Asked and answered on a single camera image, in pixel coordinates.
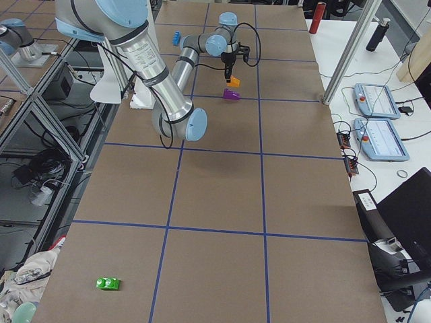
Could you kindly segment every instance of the white table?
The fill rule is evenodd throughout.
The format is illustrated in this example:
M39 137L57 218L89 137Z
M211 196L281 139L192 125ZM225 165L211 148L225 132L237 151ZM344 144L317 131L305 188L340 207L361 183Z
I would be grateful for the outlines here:
M324 75L331 76L338 64L341 54L347 44L347 41L354 29L355 22L345 21L327 21L323 20L319 26L317 34L311 34L311 42L316 55L319 70L322 75L323 85L326 88L330 78ZM346 75L353 73L363 72L380 72L384 69L394 67L399 62L399 57L394 51L393 47L385 37L379 44L375 52L368 52L365 47L374 32L377 23L371 23L367 30L365 37L359 46L353 61L347 70ZM330 104L331 111L342 117L342 120L348 122L352 128L353 120L357 116L349 113L347 104L343 99L341 89L343 87L354 87L356 83L373 83L373 84L386 84L390 89L398 89L408 83L401 83L396 72L401 67L401 63L396 66L395 70L389 69L388 71L379 74L363 74L355 75L352 77L344 77L337 93ZM353 113L360 114L360 111L355 107L353 99L353 90L344 89L347 102ZM411 84L399 91L393 92L395 101L405 101L408 99L419 98L421 93L418 91L414 84ZM421 135L431 130L431 110L424 100L416 100L414 102L415 112L413 116L406 116L402 114L401 118L394 120L393 124L401 138L410 138ZM333 120L338 121L339 117L333 115ZM341 129L347 129L347 126L341 125ZM377 202L384 199L389 193L395 190L406 178L400 178L397 175L398 170L405 170L408 178L415 174L420 168L426 166L431 169L431 145L429 144L431 135L415 139L413 141L404 141L404 145L410 154L410 160L405 162L381 162L370 161L363 152L359 155L359 162L369 167L375 174L378 180L377 187L372 192ZM356 140L351 139L353 150L359 151L359 145ZM374 186L373 175L359 166L360 174L354 176L351 181L352 191L361 190L365 188L372 189ZM405 316L407 321L408 314L397 313L393 311L385 298L382 298L388 322L394 322L399 316ZM415 311L414 317L411 322L415 323L429 323L431 318L431 301L422 301Z

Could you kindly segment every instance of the black monitor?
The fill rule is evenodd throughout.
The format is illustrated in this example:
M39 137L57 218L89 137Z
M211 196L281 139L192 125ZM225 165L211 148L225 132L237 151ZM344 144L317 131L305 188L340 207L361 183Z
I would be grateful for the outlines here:
M431 172L421 168L377 205L380 216L422 271L431 269Z

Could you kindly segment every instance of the orange block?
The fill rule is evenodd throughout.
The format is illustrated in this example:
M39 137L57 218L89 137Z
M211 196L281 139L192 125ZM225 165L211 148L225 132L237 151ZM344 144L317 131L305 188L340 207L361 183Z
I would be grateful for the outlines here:
M230 83L226 82L226 85L229 87L240 87L241 81L237 79L235 76L230 77Z

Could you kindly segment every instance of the blue block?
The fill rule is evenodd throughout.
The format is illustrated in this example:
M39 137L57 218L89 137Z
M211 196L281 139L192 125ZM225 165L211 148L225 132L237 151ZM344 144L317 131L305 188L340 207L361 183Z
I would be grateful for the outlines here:
M180 44L181 39L181 33L179 31L176 31L174 34L174 37L172 38L172 44L174 46L178 46Z

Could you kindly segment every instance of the red cylinder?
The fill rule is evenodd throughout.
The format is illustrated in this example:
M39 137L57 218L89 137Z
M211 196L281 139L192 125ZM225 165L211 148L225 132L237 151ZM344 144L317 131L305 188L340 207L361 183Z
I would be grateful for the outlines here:
M312 17L312 23L310 26L310 34L316 34L317 28L319 28L319 24L322 20L323 14L325 12L326 3L318 2L316 9L314 11L314 16Z

